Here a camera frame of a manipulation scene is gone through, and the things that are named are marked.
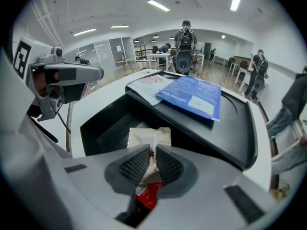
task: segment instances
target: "whiteboard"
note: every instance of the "whiteboard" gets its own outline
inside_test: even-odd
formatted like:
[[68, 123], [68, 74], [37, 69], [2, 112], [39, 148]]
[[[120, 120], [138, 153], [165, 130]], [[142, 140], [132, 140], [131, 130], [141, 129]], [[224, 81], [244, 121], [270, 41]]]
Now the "whiteboard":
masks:
[[229, 59], [230, 57], [233, 57], [234, 49], [232, 47], [227, 47], [219, 44], [211, 44], [211, 50], [216, 49], [215, 56]]

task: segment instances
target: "jeans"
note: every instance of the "jeans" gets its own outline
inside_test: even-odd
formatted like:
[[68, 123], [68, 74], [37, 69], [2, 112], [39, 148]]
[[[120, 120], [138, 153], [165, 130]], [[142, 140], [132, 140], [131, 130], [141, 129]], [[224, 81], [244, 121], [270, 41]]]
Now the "jeans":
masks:
[[282, 132], [293, 122], [293, 116], [291, 111], [283, 105], [276, 117], [267, 123], [266, 127], [268, 130], [269, 138], [276, 136]]
[[307, 145], [297, 141], [285, 151], [272, 158], [272, 175], [288, 171], [307, 162]]
[[212, 60], [213, 60], [213, 57], [214, 57], [214, 54], [210, 54], [209, 61], [212, 61]]
[[[256, 76], [257, 76], [256, 70], [254, 69], [253, 72], [250, 75], [250, 80], [249, 80], [248, 88], [246, 89], [246, 91], [244, 93], [245, 96], [248, 96], [249, 92], [253, 88]], [[257, 95], [257, 91], [253, 90], [253, 93], [251, 95], [251, 99], [254, 100], [256, 98], [256, 95]]]

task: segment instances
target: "paper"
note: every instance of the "paper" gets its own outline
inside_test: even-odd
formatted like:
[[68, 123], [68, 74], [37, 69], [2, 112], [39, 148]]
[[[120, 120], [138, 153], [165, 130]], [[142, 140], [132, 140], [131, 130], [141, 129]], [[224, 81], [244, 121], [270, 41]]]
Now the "paper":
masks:
[[150, 105], [157, 105], [162, 101], [162, 98], [155, 95], [167, 85], [171, 84], [173, 80], [164, 78], [160, 75], [154, 75], [147, 78], [138, 79], [128, 85], [129, 88], [136, 91], [141, 97], [150, 103]]
[[156, 96], [202, 117], [220, 120], [221, 87], [190, 76], [173, 81]]
[[154, 153], [149, 159], [149, 166], [140, 184], [160, 182], [161, 177], [156, 164], [156, 146], [157, 144], [172, 145], [171, 129], [168, 127], [160, 127], [157, 130], [152, 128], [130, 128], [128, 148], [144, 144], [150, 144], [150, 150]]

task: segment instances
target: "cable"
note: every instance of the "cable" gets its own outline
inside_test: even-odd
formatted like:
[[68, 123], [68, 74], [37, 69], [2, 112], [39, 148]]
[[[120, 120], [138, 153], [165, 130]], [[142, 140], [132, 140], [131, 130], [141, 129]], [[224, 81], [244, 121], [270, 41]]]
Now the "cable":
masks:
[[58, 112], [58, 116], [59, 116], [60, 120], [62, 121], [62, 124], [63, 124], [63, 125], [65, 126], [65, 128], [67, 129], [67, 131], [71, 134], [71, 131], [68, 129], [67, 125], [64, 123], [64, 120], [63, 120], [63, 118], [61, 117], [61, 115], [59, 114], [59, 112]]

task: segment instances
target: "red package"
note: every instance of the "red package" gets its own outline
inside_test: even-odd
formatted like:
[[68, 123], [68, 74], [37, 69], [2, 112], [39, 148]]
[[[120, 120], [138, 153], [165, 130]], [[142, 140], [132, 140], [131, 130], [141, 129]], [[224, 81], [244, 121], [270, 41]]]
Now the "red package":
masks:
[[162, 182], [139, 185], [136, 190], [136, 199], [145, 205], [149, 210], [153, 210], [157, 204], [157, 193], [162, 187]]

